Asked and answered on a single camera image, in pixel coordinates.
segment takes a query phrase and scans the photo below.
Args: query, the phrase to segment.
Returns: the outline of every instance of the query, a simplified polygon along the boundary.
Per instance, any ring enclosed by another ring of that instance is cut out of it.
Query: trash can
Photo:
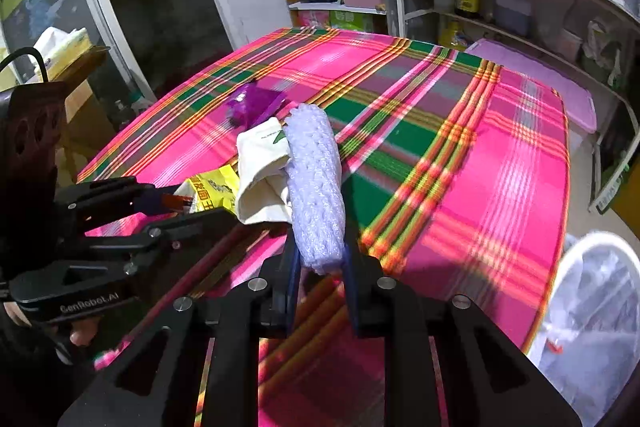
[[[527,356],[593,427],[640,358],[640,261],[621,237],[591,232],[562,257]]]

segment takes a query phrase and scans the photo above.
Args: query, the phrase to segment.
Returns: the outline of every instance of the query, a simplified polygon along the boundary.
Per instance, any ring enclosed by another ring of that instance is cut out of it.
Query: purple plastic bag
[[[283,92],[263,89],[255,82],[244,84],[238,89],[235,97],[226,103],[229,108],[229,120],[235,126],[250,129],[269,120],[280,108],[285,97]]]

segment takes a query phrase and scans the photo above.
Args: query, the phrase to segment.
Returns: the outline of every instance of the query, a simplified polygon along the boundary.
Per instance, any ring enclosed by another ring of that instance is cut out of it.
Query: plastic bag
[[[324,275],[340,268],[344,249],[340,153],[329,118],[317,105],[301,103],[286,124],[293,234],[303,266]]]
[[[638,277],[623,261],[624,254],[598,244],[604,235],[610,234],[591,233],[574,245],[593,242],[559,282],[534,340],[543,345],[536,365],[584,427],[607,412],[640,355]]]
[[[280,108],[286,95],[284,92],[258,87],[249,82],[240,87],[232,99],[226,102],[229,120],[235,126],[251,129],[270,117]]]

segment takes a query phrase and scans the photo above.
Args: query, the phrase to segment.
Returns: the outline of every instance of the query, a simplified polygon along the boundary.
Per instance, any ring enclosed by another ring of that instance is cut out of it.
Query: metal screw
[[[247,286],[249,286],[251,291],[259,292],[260,290],[267,288],[267,281],[262,277],[255,277],[247,283]]]
[[[192,304],[193,304],[193,301],[191,300],[191,298],[189,298],[189,297],[178,297],[174,301],[174,310],[176,310],[177,312],[185,312],[189,308],[191,308]]]
[[[392,290],[396,287],[396,280],[393,277],[381,277],[378,279],[377,284],[383,290]]]
[[[466,295],[453,295],[451,302],[459,310],[466,310],[471,306],[471,299]]]
[[[133,264],[131,262],[127,263],[124,266],[124,273],[126,273],[127,275],[133,275],[137,271],[138,271],[138,266],[136,266],[135,264]]]

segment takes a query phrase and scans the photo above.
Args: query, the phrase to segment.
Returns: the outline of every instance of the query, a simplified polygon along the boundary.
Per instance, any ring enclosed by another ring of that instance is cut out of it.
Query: yellow snack package
[[[236,213],[236,194],[240,179],[231,165],[214,171],[202,172],[187,179],[193,201],[191,212],[202,212],[223,206]]]

